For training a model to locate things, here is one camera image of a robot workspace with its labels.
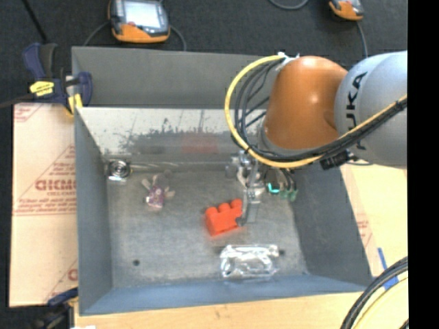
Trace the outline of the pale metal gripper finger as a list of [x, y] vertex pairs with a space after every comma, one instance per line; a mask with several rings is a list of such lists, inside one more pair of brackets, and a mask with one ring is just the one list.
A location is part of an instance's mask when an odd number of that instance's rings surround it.
[[248, 199], [243, 197], [241, 201], [241, 215], [235, 219], [238, 226], [244, 226], [248, 220]]
[[249, 200], [246, 206], [246, 222], [255, 223], [261, 202], [259, 200]]

